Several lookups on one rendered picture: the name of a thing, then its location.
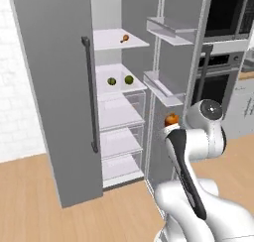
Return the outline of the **white fridge door bin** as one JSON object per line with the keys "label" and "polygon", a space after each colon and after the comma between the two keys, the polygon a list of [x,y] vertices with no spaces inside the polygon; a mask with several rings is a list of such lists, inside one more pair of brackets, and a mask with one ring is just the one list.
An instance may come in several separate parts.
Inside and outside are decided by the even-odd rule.
{"label": "white fridge door bin", "polygon": [[172,46],[193,45],[197,28],[166,17],[148,17],[147,31]]}
{"label": "white fridge door bin", "polygon": [[143,81],[166,107],[180,106],[185,103],[186,94],[169,78],[160,78],[158,70],[145,71]]}

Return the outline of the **black built-in microwave oven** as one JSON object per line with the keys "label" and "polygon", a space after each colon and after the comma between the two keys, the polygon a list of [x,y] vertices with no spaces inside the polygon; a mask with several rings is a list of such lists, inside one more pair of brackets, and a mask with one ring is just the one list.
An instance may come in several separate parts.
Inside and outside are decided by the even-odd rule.
{"label": "black built-in microwave oven", "polygon": [[254,0],[211,0],[205,42],[248,39],[254,21]]}

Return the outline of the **grey fridge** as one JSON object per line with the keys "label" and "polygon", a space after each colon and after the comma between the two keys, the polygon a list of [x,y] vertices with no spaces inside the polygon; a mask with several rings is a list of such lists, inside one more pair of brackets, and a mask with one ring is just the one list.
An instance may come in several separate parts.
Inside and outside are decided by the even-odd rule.
{"label": "grey fridge", "polygon": [[153,67],[155,37],[147,31],[147,18],[156,17],[159,0],[90,0],[92,32],[95,30],[123,29],[149,44],[149,47],[131,48],[120,50],[96,51],[94,50],[95,67],[99,65],[122,63],[126,66],[145,86],[145,122],[143,124],[125,126],[144,126],[143,150],[141,170],[142,178],[127,181],[121,184],[102,188],[115,188],[130,182],[145,180],[146,145],[148,134],[149,105],[151,91],[144,83],[144,72]]}

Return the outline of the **clear fridge drawer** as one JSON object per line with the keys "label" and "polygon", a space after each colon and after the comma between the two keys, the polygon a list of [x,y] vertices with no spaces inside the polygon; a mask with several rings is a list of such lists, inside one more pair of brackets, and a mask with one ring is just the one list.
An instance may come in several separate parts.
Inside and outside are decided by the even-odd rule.
{"label": "clear fridge drawer", "polygon": [[107,159],[143,150],[144,126],[133,126],[100,134],[101,158]]}
{"label": "clear fridge drawer", "polygon": [[143,124],[146,93],[134,91],[113,93],[98,98],[100,131]]}
{"label": "clear fridge drawer", "polygon": [[107,188],[144,176],[140,166],[142,153],[121,155],[102,161],[103,187]]}

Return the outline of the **white glass fridge shelf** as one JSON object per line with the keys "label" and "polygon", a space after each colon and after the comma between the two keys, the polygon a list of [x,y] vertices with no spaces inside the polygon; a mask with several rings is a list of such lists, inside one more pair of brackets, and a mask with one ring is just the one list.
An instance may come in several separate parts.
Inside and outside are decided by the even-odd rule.
{"label": "white glass fridge shelf", "polygon": [[[146,89],[146,86],[122,63],[99,65],[95,68],[97,93],[99,95],[116,93],[116,92],[132,92]],[[132,75],[134,82],[132,84],[125,83],[125,76]],[[114,77],[115,85],[109,85],[107,79]]]}
{"label": "white glass fridge shelf", "polygon": [[[129,35],[129,40],[120,43],[124,35]],[[149,47],[148,43],[123,29],[95,30],[93,32],[93,44],[96,51]]]}

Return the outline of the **grey closed fridge door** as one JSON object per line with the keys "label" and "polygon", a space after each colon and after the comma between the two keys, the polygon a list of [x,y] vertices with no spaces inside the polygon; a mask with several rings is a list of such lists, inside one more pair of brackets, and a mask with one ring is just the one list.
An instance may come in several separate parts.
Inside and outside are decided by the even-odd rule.
{"label": "grey closed fridge door", "polygon": [[[103,196],[90,0],[12,0],[31,88],[61,206]],[[85,48],[90,39],[98,152]]]}

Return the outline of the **grey open fridge door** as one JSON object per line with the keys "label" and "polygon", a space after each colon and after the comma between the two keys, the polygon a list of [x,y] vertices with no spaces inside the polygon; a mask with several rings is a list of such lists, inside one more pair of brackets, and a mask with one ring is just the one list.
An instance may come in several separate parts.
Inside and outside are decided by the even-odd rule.
{"label": "grey open fridge door", "polygon": [[210,0],[159,0],[156,17],[166,17],[197,28],[195,42],[188,46],[172,46],[155,35],[152,71],[160,78],[172,80],[186,94],[185,103],[166,107],[151,91],[146,145],[145,182],[154,191],[161,182],[174,176],[174,169],[161,140],[165,117],[174,112],[185,117],[191,103],[191,85],[195,76]]}

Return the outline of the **grey cupboard run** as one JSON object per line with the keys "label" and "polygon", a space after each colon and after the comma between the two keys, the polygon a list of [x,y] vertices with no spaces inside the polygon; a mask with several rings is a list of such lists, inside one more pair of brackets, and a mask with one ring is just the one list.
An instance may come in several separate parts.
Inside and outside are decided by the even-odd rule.
{"label": "grey cupboard run", "polygon": [[222,125],[228,139],[254,133],[254,78],[237,81]]}

